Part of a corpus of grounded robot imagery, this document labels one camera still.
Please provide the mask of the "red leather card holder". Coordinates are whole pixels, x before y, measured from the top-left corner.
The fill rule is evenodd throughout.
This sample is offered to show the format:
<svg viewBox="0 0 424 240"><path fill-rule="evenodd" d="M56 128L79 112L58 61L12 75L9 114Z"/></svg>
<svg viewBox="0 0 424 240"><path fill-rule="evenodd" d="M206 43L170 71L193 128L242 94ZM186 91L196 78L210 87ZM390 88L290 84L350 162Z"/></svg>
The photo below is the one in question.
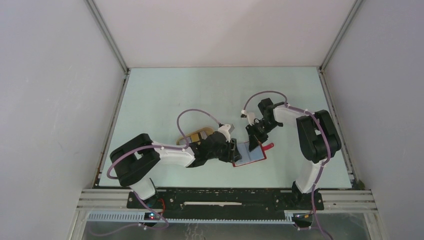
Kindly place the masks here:
<svg viewBox="0 0 424 240"><path fill-rule="evenodd" d="M240 154L240 159L234 161L232 165L233 167L241 167L244 165L266 160L266 151L272 149L274 146L274 143L271 142L265 146L259 145L254 150L249 151L249 142L238 143L237 150Z"/></svg>

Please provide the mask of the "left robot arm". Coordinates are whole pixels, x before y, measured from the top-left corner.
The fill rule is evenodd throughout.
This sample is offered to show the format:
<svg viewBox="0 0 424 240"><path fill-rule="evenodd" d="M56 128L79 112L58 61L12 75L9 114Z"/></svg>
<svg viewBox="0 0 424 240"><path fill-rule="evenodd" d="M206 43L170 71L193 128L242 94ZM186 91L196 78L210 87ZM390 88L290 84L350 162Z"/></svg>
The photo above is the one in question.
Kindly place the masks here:
<svg viewBox="0 0 424 240"><path fill-rule="evenodd" d="M187 146L162 144L142 133L112 151L109 158L112 165L107 170L107 177L112 179L111 171L115 171L114 178L122 187L131 188L145 208L153 208L158 202L158 194L153 180L147 175L155 166L196 168L212 159L233 164L242 156L236 139L227 140L223 133L215 131Z"/></svg>

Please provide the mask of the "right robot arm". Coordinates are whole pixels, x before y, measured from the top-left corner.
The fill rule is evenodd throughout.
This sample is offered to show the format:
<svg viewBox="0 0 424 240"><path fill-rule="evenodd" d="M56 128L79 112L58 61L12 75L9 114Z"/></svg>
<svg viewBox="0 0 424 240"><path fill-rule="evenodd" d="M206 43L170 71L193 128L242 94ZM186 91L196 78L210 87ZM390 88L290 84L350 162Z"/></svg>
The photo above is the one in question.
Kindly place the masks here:
<svg viewBox="0 0 424 240"><path fill-rule="evenodd" d="M342 147L341 139L327 110L310 112L294 107L286 102L273 103L265 98L258 104L262 118L256 118L253 112L241 110L241 118L246 118L248 142L237 145L242 164L261 161L265 158L263 144L269 133L276 127L285 125L297 129L299 147L305 162L300 174L294 181L291 204L304 209L311 202L310 193L317 190L323 168Z"/></svg>

